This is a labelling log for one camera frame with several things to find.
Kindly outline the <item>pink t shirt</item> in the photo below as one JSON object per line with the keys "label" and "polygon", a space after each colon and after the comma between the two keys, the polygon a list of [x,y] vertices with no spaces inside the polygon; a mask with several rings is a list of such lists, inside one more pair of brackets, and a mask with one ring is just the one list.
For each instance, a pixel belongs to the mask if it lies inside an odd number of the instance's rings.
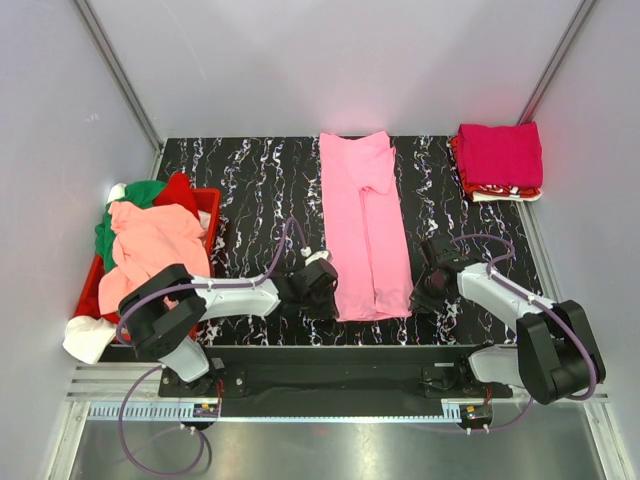
{"label": "pink t shirt", "polygon": [[408,317],[413,290],[388,134],[319,137],[326,247],[338,273],[338,319]]}

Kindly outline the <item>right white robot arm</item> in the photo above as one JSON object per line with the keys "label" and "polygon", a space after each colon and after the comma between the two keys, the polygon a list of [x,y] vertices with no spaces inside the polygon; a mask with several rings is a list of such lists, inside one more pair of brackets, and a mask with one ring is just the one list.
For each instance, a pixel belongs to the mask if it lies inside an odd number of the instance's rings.
{"label": "right white robot arm", "polygon": [[496,265],[514,257],[512,243],[488,261],[462,252],[457,243],[446,235],[421,243],[425,267],[410,296],[411,311],[437,312],[463,298],[516,335],[513,345],[481,346],[459,361],[453,374],[457,390],[472,397],[489,384],[503,384],[525,390],[541,405],[590,399],[606,369],[584,308],[538,295],[502,275]]}

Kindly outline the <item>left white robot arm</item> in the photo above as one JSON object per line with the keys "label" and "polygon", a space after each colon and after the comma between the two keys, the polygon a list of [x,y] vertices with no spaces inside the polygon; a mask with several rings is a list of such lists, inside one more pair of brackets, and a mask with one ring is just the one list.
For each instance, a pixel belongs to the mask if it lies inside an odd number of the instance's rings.
{"label": "left white robot arm", "polygon": [[292,274],[249,279],[200,277],[173,264],[121,300],[117,337],[122,341],[126,330],[138,360],[161,363],[190,393],[203,396],[214,388],[216,372],[190,337],[196,324],[280,312],[335,318],[337,284],[338,273],[324,258],[308,261]]}

